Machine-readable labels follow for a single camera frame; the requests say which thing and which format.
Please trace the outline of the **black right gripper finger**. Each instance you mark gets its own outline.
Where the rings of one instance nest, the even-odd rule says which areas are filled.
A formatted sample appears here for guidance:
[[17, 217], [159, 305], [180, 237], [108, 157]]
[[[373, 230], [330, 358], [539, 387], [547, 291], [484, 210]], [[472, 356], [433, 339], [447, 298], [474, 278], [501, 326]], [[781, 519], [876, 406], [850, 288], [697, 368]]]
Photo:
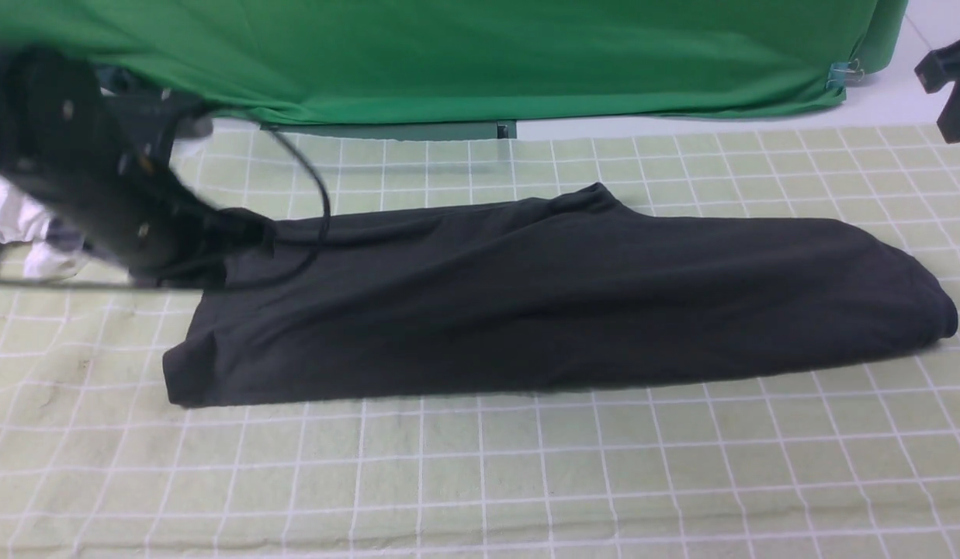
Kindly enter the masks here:
[[930, 50], [913, 73], [926, 93], [940, 92], [946, 85], [952, 86], [937, 118], [937, 129], [948, 144], [960, 143], [960, 39]]

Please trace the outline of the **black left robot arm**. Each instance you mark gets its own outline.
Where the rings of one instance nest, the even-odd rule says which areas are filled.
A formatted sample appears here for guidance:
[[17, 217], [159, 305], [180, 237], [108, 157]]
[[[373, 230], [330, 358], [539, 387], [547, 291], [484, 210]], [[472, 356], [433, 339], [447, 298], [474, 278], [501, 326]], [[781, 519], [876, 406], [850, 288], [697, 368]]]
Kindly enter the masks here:
[[207, 116], [192, 93], [104, 95], [49, 47], [0, 50], [0, 175], [139, 287], [223, 289], [228, 259], [272, 250], [270, 220], [207, 204], [171, 169], [178, 132]]

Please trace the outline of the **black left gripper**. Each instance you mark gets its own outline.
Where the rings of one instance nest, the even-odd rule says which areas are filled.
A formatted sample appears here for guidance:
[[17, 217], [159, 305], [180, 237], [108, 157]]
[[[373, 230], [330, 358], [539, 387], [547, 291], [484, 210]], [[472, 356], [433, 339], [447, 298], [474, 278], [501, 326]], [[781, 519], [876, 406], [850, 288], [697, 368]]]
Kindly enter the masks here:
[[127, 270], [136, 289], [228, 290], [227, 261], [271, 250], [270, 220], [220, 211], [142, 156], [24, 158], [8, 180]]

